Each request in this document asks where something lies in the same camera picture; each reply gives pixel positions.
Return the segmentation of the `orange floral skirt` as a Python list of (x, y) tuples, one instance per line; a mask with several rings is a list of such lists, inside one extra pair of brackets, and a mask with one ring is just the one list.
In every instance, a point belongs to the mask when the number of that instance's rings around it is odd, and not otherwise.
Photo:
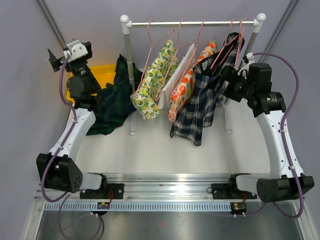
[(190, 64), (190, 66), (188, 67), (188, 71), (185, 72), (184, 76), (179, 78), (179, 82), (170, 96), (168, 119), (171, 122), (174, 122), (176, 120), (179, 110), (188, 103), (190, 97), (193, 94), (195, 87), (195, 80), (193, 79), (193, 67), (206, 57), (212, 56), (217, 51), (218, 50), (216, 41), (211, 40), (202, 50), (197, 60), (194, 63)]

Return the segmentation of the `navy white plaid skirt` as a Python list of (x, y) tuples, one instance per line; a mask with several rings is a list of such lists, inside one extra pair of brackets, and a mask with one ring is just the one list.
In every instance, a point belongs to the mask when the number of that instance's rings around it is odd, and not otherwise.
[(239, 33), (226, 37), (226, 46), (219, 52), (201, 60), (193, 67), (194, 90), (187, 104), (172, 123), (170, 137), (190, 140), (194, 146), (202, 144), (203, 128), (212, 126), (216, 106), (223, 99), (224, 82), (220, 80), (223, 68), (235, 66)]

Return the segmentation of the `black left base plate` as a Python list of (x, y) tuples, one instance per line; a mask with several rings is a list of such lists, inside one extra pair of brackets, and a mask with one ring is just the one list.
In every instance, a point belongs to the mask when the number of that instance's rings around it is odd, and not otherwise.
[(87, 189), (85, 192), (81, 192), (80, 199), (83, 200), (122, 200), (124, 197), (123, 183), (108, 183), (105, 189), (91, 190)]

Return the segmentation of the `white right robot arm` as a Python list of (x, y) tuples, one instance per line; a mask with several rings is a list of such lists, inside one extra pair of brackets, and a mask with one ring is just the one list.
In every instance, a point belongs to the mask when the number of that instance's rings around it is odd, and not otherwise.
[(264, 203), (297, 200), (315, 185), (296, 158), (285, 120), (289, 110), (283, 95), (271, 90), (271, 76), (272, 68), (267, 63), (248, 64), (248, 69), (241, 72), (226, 66), (221, 74), (221, 80), (228, 82), (224, 96), (236, 102), (247, 101), (262, 130), (270, 161), (269, 178), (249, 173), (231, 175), (233, 182), (226, 190), (232, 198), (248, 192)]

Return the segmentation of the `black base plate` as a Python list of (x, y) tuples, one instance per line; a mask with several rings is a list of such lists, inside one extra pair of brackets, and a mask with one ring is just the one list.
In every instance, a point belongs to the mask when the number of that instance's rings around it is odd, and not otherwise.
[(123, 183), (108, 183), (105, 189), (91, 190), (87, 189), (85, 192), (81, 192), (80, 199), (83, 200), (122, 200), (124, 197)]
[(254, 193), (236, 190), (227, 183), (212, 183), (206, 192), (212, 195), (214, 200), (256, 200)]

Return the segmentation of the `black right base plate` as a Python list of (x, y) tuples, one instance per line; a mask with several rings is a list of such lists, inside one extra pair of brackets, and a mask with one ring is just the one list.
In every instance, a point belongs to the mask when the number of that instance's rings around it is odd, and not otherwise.
[(212, 183), (206, 192), (212, 195), (214, 200), (256, 200), (254, 193), (236, 190), (227, 183)]

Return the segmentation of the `dark green plaid skirt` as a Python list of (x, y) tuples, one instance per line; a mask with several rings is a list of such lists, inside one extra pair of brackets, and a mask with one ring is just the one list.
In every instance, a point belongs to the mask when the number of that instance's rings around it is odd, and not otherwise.
[(136, 111), (130, 96), (132, 86), (129, 80), (127, 59), (119, 55), (113, 84), (107, 83), (97, 98), (96, 120), (86, 133), (92, 135), (109, 135), (121, 127), (127, 117)]

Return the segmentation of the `yellow plastic tray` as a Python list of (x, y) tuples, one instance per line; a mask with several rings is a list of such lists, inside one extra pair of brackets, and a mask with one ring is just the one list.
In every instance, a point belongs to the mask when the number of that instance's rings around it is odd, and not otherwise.
[(66, 99), (76, 105), (95, 101), (107, 84), (114, 83), (115, 70), (114, 64), (91, 67), (87, 64), (68, 64), (66, 71), (70, 75), (66, 81)]

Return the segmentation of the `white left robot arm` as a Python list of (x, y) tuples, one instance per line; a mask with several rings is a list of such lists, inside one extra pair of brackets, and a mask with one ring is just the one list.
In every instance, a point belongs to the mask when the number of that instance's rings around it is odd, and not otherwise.
[(49, 53), (49, 62), (55, 72), (60, 72), (59, 87), (63, 86), (64, 72), (72, 73), (66, 88), (74, 102), (60, 95), (62, 102), (70, 107), (72, 118), (57, 143), (47, 154), (36, 159), (41, 189), (65, 193), (85, 191), (102, 199), (107, 196), (107, 178), (101, 173), (83, 173), (75, 163), (78, 150), (91, 126), (96, 121), (97, 97), (101, 86), (88, 67), (92, 57), (92, 45), (73, 40), (63, 49), (63, 57)]

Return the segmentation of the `lemon print skirt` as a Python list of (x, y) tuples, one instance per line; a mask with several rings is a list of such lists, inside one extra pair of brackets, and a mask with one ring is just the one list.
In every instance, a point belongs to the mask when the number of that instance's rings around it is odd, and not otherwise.
[(151, 120), (161, 113), (156, 98), (179, 66), (176, 48), (167, 40), (154, 61), (146, 68), (137, 90), (130, 96), (134, 108), (144, 120)]

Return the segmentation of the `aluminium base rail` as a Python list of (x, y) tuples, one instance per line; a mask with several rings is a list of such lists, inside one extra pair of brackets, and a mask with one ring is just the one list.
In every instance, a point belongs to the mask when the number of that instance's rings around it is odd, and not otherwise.
[(88, 201), (89, 190), (97, 190), (107, 179), (107, 187), (112, 189), (112, 199), (116, 202), (196, 202), (211, 200), (212, 184), (226, 184), (228, 173), (208, 174), (120, 174), (83, 173), (72, 180), (77, 192), (70, 197), (72, 201)]

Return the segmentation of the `white metal clothes rack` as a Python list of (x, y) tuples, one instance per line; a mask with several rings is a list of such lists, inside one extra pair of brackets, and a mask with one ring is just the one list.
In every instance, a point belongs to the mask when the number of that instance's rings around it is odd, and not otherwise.
[[(252, 26), (252, 33), (250, 39), (248, 41), (247, 47), (244, 51), (244, 55), (252, 51), (255, 40), (258, 36), (258, 33), (261, 31), (262, 25), (266, 20), (266, 14), (259, 13), (256, 18), (253, 20), (241, 20), (241, 21), (156, 21), (152, 20), (149, 22), (133, 22), (129, 19), (127, 15), (122, 15), (120, 17), (122, 33), (124, 36), (124, 44), (126, 50), (126, 59), (127, 59), (127, 69), (129, 76), (129, 83), (131, 85), (131, 91), (135, 90), (135, 79), (134, 79), (134, 71), (133, 71), (133, 55), (130, 41), (130, 29), (132, 28), (149, 28), (149, 27), (222, 27), (222, 26)], [(229, 99), (224, 100), (224, 119), (225, 119), (225, 129), (228, 134), (231, 134), (233, 131), (232, 128), (232, 118), (231, 118), (231, 101)], [(134, 112), (130, 115), (130, 131), (129, 134), (134, 136), (137, 132), (137, 119), (138, 114)]]

